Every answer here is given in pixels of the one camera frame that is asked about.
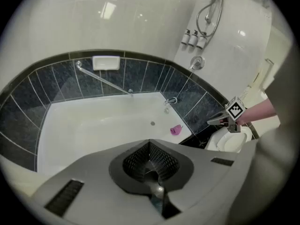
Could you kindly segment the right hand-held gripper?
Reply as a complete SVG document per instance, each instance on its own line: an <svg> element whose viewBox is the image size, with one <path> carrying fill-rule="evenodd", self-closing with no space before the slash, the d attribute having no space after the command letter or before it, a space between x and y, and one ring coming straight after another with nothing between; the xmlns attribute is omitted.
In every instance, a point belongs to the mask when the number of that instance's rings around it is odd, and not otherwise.
<svg viewBox="0 0 300 225"><path fill-rule="evenodd" d="M230 133L239 133L240 126L237 125L236 120L245 112L243 102L239 97L234 97L225 105L226 112L218 112L212 115L208 120L208 125L227 125Z"/></svg>

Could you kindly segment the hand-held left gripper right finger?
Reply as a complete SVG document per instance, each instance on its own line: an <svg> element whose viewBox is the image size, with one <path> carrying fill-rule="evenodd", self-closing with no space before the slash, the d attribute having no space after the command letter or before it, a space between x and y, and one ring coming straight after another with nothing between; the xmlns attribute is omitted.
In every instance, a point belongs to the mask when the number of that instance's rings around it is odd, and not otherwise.
<svg viewBox="0 0 300 225"><path fill-rule="evenodd" d="M189 158L194 170L183 188L169 191L179 214L157 225L227 225L235 198L244 182L244 152L197 149L163 140L158 144Z"/></svg>

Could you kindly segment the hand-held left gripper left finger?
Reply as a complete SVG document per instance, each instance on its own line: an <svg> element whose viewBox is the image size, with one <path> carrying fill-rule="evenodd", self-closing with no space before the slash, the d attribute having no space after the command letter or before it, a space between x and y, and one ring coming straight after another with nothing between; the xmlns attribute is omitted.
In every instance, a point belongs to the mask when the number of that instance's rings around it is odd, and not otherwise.
<svg viewBox="0 0 300 225"><path fill-rule="evenodd" d="M76 225L157 225L162 215L143 195L126 193L112 180L110 162L139 141L88 154L52 176L32 196L41 207L70 181L83 183L81 190L63 217L44 211L51 224Z"/></svg>

